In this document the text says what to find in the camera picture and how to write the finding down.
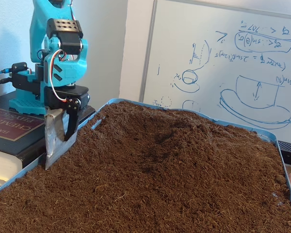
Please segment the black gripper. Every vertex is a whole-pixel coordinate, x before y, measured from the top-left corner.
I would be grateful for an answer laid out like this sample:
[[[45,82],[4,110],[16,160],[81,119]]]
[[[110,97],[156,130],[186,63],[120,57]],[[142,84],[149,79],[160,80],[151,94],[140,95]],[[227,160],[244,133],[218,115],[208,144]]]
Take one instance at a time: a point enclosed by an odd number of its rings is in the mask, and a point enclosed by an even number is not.
[[[90,99],[88,87],[62,86],[44,88],[44,104],[52,110],[45,115],[46,158],[45,170],[48,170],[75,143],[79,112]]]

